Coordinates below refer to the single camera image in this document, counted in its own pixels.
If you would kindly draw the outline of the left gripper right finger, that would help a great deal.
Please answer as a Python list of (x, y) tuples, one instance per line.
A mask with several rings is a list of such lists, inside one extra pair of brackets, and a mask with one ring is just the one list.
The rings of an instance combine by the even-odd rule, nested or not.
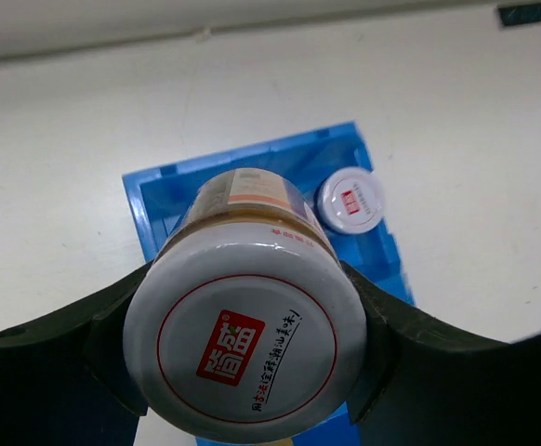
[(346, 265), (367, 320), (347, 404), (363, 445), (541, 445), (541, 333), (505, 343), (456, 328)]

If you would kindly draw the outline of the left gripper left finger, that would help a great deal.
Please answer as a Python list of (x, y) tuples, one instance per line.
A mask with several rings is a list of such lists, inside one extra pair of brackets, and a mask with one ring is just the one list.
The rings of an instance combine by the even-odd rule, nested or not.
[(131, 445), (148, 404), (125, 367), (123, 325), (148, 265), (0, 332), (0, 445)]

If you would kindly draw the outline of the white-lid spice jar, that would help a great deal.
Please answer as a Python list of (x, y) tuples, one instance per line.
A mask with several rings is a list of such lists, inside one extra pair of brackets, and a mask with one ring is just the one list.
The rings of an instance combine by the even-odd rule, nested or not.
[(366, 318), (301, 192), (259, 168), (208, 180), (128, 307), (123, 352), (149, 406), (217, 442), (295, 436), (363, 366)]
[(315, 204), (324, 225), (345, 235), (373, 230), (386, 209), (379, 179), (361, 167), (342, 168), (328, 177), (316, 193)]

